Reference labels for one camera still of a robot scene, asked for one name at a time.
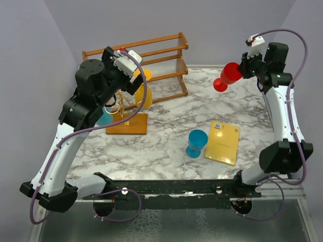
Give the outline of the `yellow goblet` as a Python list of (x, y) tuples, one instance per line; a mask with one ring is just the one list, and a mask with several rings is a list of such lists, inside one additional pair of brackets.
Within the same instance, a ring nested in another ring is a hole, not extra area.
[[(148, 69), (143, 69), (145, 77), (146, 77), (146, 81), (149, 81), (152, 77), (152, 73), (150, 70)], [(141, 74), (140, 70), (137, 69), (134, 72), (134, 78), (137, 78), (137, 76)], [(144, 94), (144, 86), (143, 84), (141, 84), (141, 86), (137, 89), (136, 93), (135, 93), (135, 105), (137, 107), (139, 107), (141, 105), (142, 99), (143, 99), (143, 94)], [(143, 104), (143, 109), (147, 109), (149, 107), (151, 107), (152, 105), (152, 91), (149, 88), (149, 86), (147, 86), (147, 92), (146, 92), (146, 99), (145, 102)]]

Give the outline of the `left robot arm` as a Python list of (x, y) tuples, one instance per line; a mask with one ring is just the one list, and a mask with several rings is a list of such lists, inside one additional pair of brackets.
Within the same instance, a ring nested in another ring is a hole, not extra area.
[(57, 132), (36, 176), (20, 186), (20, 192), (47, 211), (64, 213), (77, 199), (96, 194), (110, 196), (112, 187), (107, 178), (96, 173), (76, 182), (67, 181), (71, 164), (89, 133), (100, 127), (106, 103), (119, 91), (133, 95), (139, 87), (147, 89), (144, 74), (133, 77), (142, 57), (133, 50), (114, 51), (107, 47), (101, 59), (84, 61), (75, 74), (76, 90), (62, 108)]

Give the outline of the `blue goblet front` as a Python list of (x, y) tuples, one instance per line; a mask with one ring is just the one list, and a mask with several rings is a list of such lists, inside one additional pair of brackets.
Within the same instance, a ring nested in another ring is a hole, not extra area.
[(186, 154), (190, 158), (198, 158), (207, 142), (208, 136), (203, 130), (192, 130), (188, 136)]

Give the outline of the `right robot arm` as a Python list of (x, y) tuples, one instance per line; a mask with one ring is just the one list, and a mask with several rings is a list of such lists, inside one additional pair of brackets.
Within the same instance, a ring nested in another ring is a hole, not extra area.
[(244, 79), (257, 78), (274, 130), (274, 143), (264, 148), (259, 163), (236, 174), (239, 181), (232, 184), (232, 192), (244, 197), (261, 181), (281, 174), (296, 173), (304, 169), (306, 160), (313, 153), (313, 145), (307, 143), (300, 130), (294, 106), (293, 76), (284, 71), (288, 46), (283, 43), (250, 44), (250, 51), (242, 55), (238, 71)]

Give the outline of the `blue goblet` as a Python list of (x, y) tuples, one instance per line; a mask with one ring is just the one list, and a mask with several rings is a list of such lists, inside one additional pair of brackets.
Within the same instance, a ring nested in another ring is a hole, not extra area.
[(186, 154), (190, 158), (198, 158), (207, 142), (208, 136), (203, 130), (192, 130), (188, 136)]
[(109, 107), (104, 107), (102, 109), (103, 115), (98, 119), (96, 125), (105, 126), (109, 125), (113, 121), (113, 115), (111, 114), (111, 109)]

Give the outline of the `red goblet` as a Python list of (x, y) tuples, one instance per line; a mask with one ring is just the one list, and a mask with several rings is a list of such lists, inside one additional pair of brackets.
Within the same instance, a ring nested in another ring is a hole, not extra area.
[(228, 63), (223, 68), (220, 77), (215, 79), (213, 87), (218, 92), (224, 92), (229, 85), (234, 84), (242, 78), (242, 74), (238, 71), (238, 63)]

